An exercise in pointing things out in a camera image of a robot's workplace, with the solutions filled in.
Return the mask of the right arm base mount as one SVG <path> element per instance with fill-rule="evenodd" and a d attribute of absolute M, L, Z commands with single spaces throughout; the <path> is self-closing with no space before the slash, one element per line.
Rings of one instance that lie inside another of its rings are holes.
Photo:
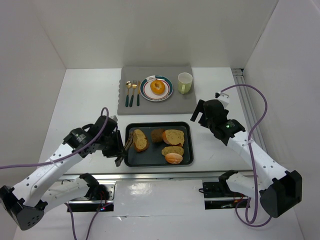
<path fill-rule="evenodd" d="M 205 210 L 246 208 L 248 197 L 238 192 L 226 192 L 220 182 L 203 182 L 198 191 L 204 197 Z"/>

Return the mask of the metal bread tongs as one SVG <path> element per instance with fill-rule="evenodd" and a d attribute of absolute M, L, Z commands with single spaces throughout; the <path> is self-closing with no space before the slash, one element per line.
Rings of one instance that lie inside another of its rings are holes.
<path fill-rule="evenodd" d="M 122 161 L 128 156 L 129 148 L 133 144 L 133 133 L 130 133 L 126 142 L 123 143 L 120 131 L 118 130 L 116 134 L 116 139 L 117 139 L 117 153 L 116 153 L 116 159 L 114 163 L 116 167 L 119 167 Z"/>

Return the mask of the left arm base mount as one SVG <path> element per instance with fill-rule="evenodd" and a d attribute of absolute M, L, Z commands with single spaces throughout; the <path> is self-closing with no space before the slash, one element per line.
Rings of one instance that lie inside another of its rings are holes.
<path fill-rule="evenodd" d="M 71 210 L 75 213 L 113 212 L 116 184 L 105 182 L 106 192 L 98 193 L 93 199 L 78 197 L 68 202 Z"/>

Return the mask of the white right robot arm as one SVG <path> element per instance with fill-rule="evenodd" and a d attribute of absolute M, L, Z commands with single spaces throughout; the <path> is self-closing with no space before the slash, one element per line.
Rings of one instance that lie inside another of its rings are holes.
<path fill-rule="evenodd" d="M 199 100 L 190 120 L 194 122 L 199 113 L 202 113 L 199 124 L 256 170 L 257 180 L 235 170 L 222 174 L 219 183 L 226 193 L 237 192 L 259 200 L 272 218 L 278 218 L 301 202 L 302 176 L 296 170 L 288 171 L 249 139 L 248 132 L 237 120 L 227 118 L 229 111 L 219 100 Z"/>

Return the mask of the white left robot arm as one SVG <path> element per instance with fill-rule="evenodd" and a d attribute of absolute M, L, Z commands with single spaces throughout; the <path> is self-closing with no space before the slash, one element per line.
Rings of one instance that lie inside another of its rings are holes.
<path fill-rule="evenodd" d="M 107 188 L 90 173 L 59 186 L 55 182 L 85 157 L 102 152 L 120 165 L 126 155 L 116 116 L 101 115 L 97 121 L 73 129 L 52 156 L 14 186 L 0 188 L 0 203 L 22 231 L 34 227 L 48 211 L 73 199 L 106 201 Z"/>

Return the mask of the orange bagel bread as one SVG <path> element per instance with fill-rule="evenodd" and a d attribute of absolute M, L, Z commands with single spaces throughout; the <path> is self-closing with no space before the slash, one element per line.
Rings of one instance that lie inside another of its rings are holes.
<path fill-rule="evenodd" d="M 150 84 L 151 91 L 156 95 L 161 95 L 165 91 L 165 84 L 162 80 L 155 79 Z"/>

